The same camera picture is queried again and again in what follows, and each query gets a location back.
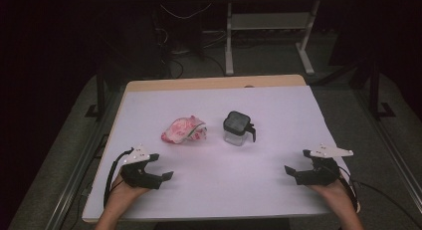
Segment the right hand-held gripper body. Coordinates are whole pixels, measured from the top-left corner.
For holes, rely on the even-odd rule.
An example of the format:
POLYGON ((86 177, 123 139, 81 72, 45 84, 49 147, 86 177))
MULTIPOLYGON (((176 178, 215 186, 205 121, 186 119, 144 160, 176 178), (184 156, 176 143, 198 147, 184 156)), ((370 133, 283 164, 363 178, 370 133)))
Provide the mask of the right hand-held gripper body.
POLYGON ((295 180, 297 185, 329 185, 340 177, 340 170, 336 157, 353 156, 354 152, 326 144, 320 144, 312 151, 310 160, 311 170, 297 171, 295 180))

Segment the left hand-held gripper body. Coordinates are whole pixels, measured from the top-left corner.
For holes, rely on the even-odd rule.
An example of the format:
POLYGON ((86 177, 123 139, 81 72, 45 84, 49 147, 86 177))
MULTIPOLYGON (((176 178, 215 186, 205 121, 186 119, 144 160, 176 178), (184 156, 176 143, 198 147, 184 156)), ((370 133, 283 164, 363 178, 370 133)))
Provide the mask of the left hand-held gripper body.
POLYGON ((161 176, 147 173, 145 167, 149 164, 149 153, 140 144, 123 161, 120 175, 131 187, 158 189, 162 183, 161 176))

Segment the red printed plastic bag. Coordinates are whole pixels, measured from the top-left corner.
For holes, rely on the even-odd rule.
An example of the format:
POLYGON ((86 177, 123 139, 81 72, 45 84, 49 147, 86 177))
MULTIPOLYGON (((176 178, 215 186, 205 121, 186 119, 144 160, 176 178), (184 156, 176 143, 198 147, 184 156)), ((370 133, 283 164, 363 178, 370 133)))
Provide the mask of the red printed plastic bag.
POLYGON ((203 140, 206 138, 205 122, 192 115, 175 120, 161 135, 165 142, 179 144, 186 140, 203 140))

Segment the clear jar with black lid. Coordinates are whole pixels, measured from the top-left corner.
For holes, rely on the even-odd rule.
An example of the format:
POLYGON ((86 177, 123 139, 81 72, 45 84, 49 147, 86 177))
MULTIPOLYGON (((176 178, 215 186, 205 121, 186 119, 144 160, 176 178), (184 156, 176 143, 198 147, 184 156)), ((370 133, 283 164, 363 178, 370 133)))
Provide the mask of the clear jar with black lid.
POLYGON ((224 140, 236 146, 242 146, 247 138, 247 133, 256 141, 256 130, 251 123, 251 118, 239 112, 231 111, 223 121, 224 140))

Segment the person's left hand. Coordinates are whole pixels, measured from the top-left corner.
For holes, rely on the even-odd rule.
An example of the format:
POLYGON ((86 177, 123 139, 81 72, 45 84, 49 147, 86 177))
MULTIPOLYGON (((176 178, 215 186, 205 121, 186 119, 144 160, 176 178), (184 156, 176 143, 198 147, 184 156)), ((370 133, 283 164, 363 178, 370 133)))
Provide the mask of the person's left hand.
POLYGON ((138 197, 148 192, 147 188, 131 187, 118 175, 111 185, 108 203, 131 205, 138 197))

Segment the person's right hand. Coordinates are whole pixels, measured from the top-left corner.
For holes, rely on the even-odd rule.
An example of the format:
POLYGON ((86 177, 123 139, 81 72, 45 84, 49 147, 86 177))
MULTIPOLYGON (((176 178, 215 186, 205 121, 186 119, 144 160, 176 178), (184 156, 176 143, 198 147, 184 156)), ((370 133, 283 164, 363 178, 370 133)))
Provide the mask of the person's right hand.
POLYGON ((346 207, 353 209, 352 202, 346 189, 339 180, 336 180, 327 186, 309 185, 309 189, 319 194, 332 210, 345 209, 346 207))

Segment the white table sheet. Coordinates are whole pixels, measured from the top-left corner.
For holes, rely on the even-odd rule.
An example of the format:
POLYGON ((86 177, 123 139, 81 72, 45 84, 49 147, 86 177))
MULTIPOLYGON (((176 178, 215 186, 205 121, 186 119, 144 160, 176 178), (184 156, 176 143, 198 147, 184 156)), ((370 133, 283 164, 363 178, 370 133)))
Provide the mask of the white table sheet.
POLYGON ((158 160, 153 174, 173 171, 171 180, 141 196, 125 213, 129 221, 279 217, 325 214, 320 197, 285 172, 308 170, 304 149, 334 140, 313 91, 307 87, 242 88, 125 94, 83 218, 96 221, 104 209, 106 179, 113 161, 142 144, 158 160), (256 141, 242 146, 224 140, 223 121, 231 111, 248 115, 256 141), (206 138, 179 144, 162 133, 181 117, 205 122, 206 138))

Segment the black metal stand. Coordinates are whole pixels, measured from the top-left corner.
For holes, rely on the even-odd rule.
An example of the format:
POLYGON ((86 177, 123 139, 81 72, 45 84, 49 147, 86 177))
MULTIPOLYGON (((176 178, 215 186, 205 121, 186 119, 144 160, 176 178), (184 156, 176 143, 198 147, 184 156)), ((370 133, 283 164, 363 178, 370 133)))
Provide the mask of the black metal stand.
POLYGON ((99 120, 103 117, 106 110, 106 95, 105 95, 105 80, 102 73, 97 74, 96 76, 97 83, 97 103, 95 105, 90 105, 87 110, 85 117, 94 117, 96 120, 99 120))
POLYGON ((376 120, 380 120, 382 117, 395 117, 390 105, 379 101, 379 85, 380 72, 377 63, 373 61, 369 84, 369 111, 376 120))

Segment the aluminium floor rail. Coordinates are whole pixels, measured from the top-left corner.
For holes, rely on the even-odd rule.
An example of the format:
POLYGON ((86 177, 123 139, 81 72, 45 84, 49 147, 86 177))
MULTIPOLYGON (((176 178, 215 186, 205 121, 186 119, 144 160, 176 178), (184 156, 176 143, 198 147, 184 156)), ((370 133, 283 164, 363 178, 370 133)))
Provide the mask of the aluminium floor rail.
POLYGON ((58 200, 44 230, 60 230, 85 178, 101 139, 109 132, 121 93, 81 94, 47 158, 52 176, 60 180, 58 200))
POLYGON ((353 94, 365 112, 369 122, 377 132, 382 143, 384 144, 386 151, 388 152, 394 167, 397 169, 398 174, 401 177, 406 189, 408 190, 414 204, 422 213, 422 186, 418 183, 417 179, 411 172, 409 166, 399 152, 398 146, 394 143, 392 137, 388 134, 382 122, 377 120, 375 115, 369 110, 368 99, 359 91, 354 91, 353 94))

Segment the white metal desk frame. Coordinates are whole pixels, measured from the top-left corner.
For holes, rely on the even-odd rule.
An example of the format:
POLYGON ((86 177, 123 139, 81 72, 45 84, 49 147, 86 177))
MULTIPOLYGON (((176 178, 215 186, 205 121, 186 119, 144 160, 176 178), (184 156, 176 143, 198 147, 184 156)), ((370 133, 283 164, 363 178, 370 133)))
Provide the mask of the white metal desk frame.
POLYGON ((311 0, 309 11, 279 12, 279 13, 234 13, 232 1, 227 4, 226 16, 226 46, 225 67, 228 76, 234 75, 233 63, 233 31, 251 30, 301 30, 304 31, 302 39, 296 42, 296 49, 304 67, 305 73, 312 76, 315 70, 307 54, 307 45, 317 18, 321 0, 311 0))

